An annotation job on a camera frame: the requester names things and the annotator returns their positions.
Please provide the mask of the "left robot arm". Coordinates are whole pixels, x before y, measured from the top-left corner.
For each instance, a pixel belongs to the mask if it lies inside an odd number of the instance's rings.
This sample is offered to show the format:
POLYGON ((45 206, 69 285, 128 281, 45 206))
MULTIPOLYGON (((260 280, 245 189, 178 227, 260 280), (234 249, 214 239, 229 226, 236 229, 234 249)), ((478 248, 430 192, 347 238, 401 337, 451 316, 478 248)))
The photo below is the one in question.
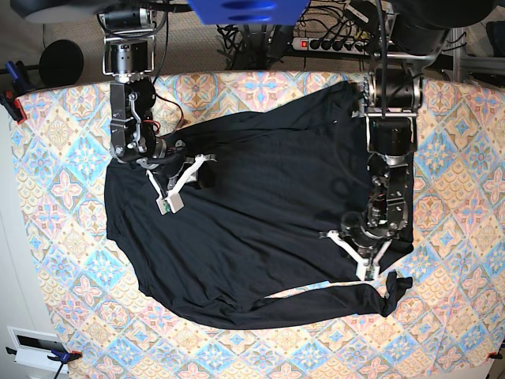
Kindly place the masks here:
POLYGON ((422 71, 437 59, 447 37, 447 30, 424 28, 400 13, 381 13, 379 19, 359 108, 372 193, 364 210, 346 213, 339 230, 322 233, 356 262, 361 281, 377 279, 380 260, 411 223, 410 166, 417 151, 422 71))

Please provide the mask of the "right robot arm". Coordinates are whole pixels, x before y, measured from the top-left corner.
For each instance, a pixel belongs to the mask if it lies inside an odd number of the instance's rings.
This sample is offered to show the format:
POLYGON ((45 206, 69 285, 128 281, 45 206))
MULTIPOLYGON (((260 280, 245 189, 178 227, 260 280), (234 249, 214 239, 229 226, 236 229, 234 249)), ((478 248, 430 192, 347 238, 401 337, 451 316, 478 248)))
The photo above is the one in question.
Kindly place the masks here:
POLYGON ((150 78, 155 70, 156 35, 168 24, 155 21, 147 6, 118 6, 100 13, 104 32, 103 73, 110 83, 110 151, 119 163, 136 163, 145 169, 158 197, 161 214, 184 206, 181 190, 198 185, 199 170, 215 160, 213 154, 190 156, 182 140, 168 144, 152 108, 158 99, 150 78))

